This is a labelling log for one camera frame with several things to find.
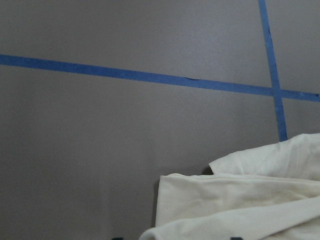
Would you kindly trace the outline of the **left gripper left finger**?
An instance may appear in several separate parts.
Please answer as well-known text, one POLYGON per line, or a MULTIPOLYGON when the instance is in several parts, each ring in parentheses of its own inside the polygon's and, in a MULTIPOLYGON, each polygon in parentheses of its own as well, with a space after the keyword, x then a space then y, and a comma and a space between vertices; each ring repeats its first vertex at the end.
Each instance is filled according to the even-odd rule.
POLYGON ((111 240, 124 240, 124 238, 123 237, 114 237, 111 240))

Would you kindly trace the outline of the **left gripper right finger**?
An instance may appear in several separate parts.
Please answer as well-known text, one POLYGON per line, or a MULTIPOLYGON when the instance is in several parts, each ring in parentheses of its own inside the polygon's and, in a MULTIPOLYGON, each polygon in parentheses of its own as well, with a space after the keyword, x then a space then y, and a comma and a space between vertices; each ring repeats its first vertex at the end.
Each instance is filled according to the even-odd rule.
POLYGON ((242 237, 230 237, 230 240, 243 240, 242 237))

